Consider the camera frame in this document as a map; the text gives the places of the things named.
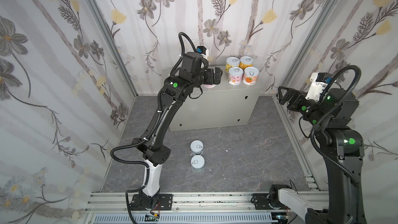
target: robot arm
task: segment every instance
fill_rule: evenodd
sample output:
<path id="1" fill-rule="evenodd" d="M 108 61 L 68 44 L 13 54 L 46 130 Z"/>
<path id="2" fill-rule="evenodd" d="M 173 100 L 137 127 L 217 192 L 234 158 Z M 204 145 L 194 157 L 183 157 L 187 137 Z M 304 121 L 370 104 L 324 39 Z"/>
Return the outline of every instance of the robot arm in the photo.
<path id="1" fill-rule="evenodd" d="M 346 91 L 330 89 L 332 83 L 349 69 L 356 72 L 350 87 Z M 309 224 L 366 223 L 361 190 L 363 138 L 347 127 L 359 105 L 352 89 L 360 76 L 361 70 L 358 67 L 348 66 L 333 77 L 328 73 L 313 73 L 309 93 L 288 87 L 278 88 L 279 103 L 284 105 L 288 102 L 288 110 L 301 113 L 303 119 L 313 125 L 311 143 L 324 157 L 328 172 L 329 209 L 324 211 L 311 206 L 295 191 L 278 185 L 273 185 L 270 189 L 271 205 L 286 205 Z"/>

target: pull-tab lid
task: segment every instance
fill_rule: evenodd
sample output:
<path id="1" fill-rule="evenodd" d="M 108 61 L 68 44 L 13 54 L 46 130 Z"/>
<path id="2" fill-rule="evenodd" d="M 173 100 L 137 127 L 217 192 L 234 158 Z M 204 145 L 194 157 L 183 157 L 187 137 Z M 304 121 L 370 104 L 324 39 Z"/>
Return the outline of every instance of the pull-tab lid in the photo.
<path id="1" fill-rule="evenodd" d="M 240 62 L 242 62 L 243 64 L 252 64 L 253 63 L 253 58 L 248 57 L 248 56 L 242 56 L 240 58 Z"/>
<path id="2" fill-rule="evenodd" d="M 205 165 L 205 159 L 201 155 L 195 155 L 191 158 L 192 167 L 200 169 Z"/>
<path id="3" fill-rule="evenodd" d="M 232 76 L 241 76 L 243 75 L 243 69 L 240 67 L 232 67 L 228 70 L 228 73 Z"/>
<path id="4" fill-rule="evenodd" d="M 245 75 L 246 76 L 257 76 L 260 74 L 260 71 L 255 67 L 247 67 L 245 68 Z"/>
<path id="5" fill-rule="evenodd" d="M 237 66 L 240 63 L 239 59 L 236 57 L 229 57 L 226 59 L 226 62 L 232 66 Z"/>

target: pink can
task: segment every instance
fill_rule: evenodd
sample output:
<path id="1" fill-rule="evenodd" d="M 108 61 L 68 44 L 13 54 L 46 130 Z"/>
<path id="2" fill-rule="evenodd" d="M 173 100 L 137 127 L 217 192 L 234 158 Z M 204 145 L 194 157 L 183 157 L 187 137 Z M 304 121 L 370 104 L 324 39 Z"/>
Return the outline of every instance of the pink can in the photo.
<path id="1" fill-rule="evenodd" d="M 239 85 L 242 81 L 243 69 L 240 67 L 232 67 L 228 70 L 228 83 L 232 85 Z"/>

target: floral wallpaper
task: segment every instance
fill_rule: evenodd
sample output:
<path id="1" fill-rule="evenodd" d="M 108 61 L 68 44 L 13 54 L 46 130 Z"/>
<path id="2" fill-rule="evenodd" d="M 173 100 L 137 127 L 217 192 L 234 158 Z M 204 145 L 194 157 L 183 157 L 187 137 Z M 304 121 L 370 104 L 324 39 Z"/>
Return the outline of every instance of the floral wallpaper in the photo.
<path id="1" fill-rule="evenodd" d="M 361 133 L 365 144 L 362 168 L 364 207 L 368 223 L 395 223 L 398 203 L 398 0 L 340 0 L 289 87 L 306 91 L 312 72 L 335 73 L 347 65 L 362 70 L 354 89 L 359 107 L 349 127 Z M 347 88 L 353 72 L 339 85 Z M 326 167 L 311 142 L 303 137 L 298 117 L 289 112 L 297 135 L 311 161 L 318 184 L 328 188 Z M 307 134 L 311 125 L 302 122 Z"/>
<path id="2" fill-rule="evenodd" d="M 210 51 L 211 66 L 251 56 L 263 92 L 274 94 L 326 0 L 96 0 L 141 94 L 162 86 L 162 69 L 181 52 L 187 33 Z"/>
<path id="3" fill-rule="evenodd" d="M 85 0 L 0 0 L 2 222 L 77 223 L 101 186 L 133 98 L 94 22 Z"/>

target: mounting plate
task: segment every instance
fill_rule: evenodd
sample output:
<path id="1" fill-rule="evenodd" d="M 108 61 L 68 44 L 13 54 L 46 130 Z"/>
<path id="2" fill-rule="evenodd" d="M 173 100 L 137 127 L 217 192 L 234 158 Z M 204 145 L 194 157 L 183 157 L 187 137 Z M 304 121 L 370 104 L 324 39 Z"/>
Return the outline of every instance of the mounting plate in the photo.
<path id="1" fill-rule="evenodd" d="M 173 204 L 173 194 L 160 194 L 159 195 L 159 206 L 156 207 L 156 210 L 172 210 Z M 136 194 L 133 195 L 132 201 L 130 204 L 131 211 L 141 211 L 147 210 L 145 207 L 141 207 L 141 197 Z"/>
<path id="2" fill-rule="evenodd" d="M 256 210 L 271 210 L 271 209 L 286 209 L 286 206 L 281 208 L 272 208 L 268 203 L 268 194 L 253 194 L 251 202 L 254 204 Z"/>

